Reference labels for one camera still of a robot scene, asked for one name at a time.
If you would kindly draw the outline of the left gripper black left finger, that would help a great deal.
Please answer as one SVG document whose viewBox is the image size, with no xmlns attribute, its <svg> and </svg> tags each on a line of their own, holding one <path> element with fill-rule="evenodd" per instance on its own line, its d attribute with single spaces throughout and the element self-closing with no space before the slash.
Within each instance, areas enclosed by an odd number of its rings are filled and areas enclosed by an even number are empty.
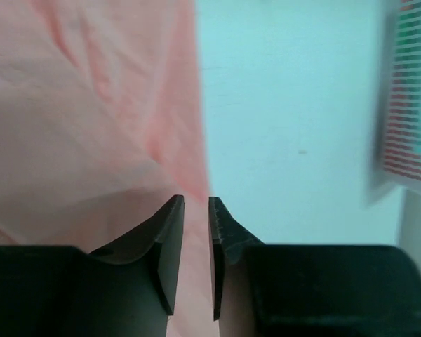
<svg viewBox="0 0 421 337">
<path fill-rule="evenodd" d="M 165 336 L 184 212 L 183 196 L 175 195 L 91 253 L 0 246 L 0 336 Z"/>
</svg>

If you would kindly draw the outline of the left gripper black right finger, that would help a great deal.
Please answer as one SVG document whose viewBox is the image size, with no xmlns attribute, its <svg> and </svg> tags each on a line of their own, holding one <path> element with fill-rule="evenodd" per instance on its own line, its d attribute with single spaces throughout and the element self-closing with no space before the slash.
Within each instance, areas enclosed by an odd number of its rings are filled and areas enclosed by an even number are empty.
<svg viewBox="0 0 421 337">
<path fill-rule="evenodd" d="M 208 200 L 221 336 L 421 336 L 421 274 L 385 245 L 266 244 Z"/>
</svg>

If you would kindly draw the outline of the salmon pink t shirt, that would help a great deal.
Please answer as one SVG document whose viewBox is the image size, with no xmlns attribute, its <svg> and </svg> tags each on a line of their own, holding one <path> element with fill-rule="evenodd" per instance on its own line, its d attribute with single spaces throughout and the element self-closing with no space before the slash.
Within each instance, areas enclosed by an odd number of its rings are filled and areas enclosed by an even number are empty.
<svg viewBox="0 0 421 337">
<path fill-rule="evenodd" d="M 216 336 L 193 1 L 0 1 L 0 244 L 92 251 L 185 198 L 169 336 Z"/>
</svg>

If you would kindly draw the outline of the white plastic basket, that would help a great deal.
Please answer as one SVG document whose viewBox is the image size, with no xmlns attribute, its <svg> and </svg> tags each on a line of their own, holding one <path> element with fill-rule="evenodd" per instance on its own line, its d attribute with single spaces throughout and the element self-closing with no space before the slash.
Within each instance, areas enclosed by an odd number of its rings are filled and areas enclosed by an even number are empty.
<svg viewBox="0 0 421 337">
<path fill-rule="evenodd" d="M 385 1 L 373 184 L 421 195 L 421 1 Z"/>
</svg>

